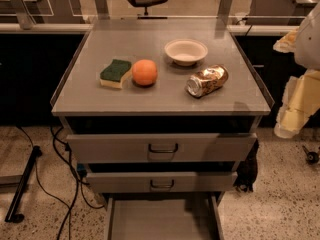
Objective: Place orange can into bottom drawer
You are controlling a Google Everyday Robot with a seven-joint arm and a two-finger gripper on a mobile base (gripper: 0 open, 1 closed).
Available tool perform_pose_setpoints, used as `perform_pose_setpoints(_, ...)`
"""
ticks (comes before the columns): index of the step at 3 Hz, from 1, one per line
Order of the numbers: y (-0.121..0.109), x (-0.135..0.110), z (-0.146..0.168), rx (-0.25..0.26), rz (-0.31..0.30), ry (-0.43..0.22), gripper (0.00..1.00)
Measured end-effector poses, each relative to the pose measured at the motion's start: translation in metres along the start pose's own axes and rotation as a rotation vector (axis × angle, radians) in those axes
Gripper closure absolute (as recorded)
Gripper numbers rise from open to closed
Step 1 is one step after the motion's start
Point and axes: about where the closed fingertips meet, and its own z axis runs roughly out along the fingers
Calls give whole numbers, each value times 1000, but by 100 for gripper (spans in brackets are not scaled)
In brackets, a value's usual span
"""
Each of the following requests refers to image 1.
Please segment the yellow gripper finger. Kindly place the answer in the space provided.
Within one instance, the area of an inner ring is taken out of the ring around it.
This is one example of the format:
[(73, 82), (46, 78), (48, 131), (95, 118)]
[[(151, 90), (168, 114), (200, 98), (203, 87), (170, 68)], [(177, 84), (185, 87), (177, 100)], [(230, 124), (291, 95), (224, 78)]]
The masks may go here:
[(292, 30), (277, 40), (273, 45), (273, 49), (281, 53), (294, 53), (296, 49), (297, 30)]
[(280, 138), (297, 135), (320, 109), (320, 71), (307, 70), (299, 78), (291, 76), (285, 86), (274, 133)]

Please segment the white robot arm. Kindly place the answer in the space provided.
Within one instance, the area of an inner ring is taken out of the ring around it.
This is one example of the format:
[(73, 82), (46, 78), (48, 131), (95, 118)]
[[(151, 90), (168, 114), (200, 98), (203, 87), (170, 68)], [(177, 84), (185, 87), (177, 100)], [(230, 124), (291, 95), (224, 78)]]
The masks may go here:
[(320, 4), (296, 30), (278, 40), (273, 49), (282, 53), (293, 52), (295, 62), (306, 68), (299, 78), (289, 78), (274, 127), (278, 137), (292, 138), (320, 109)]

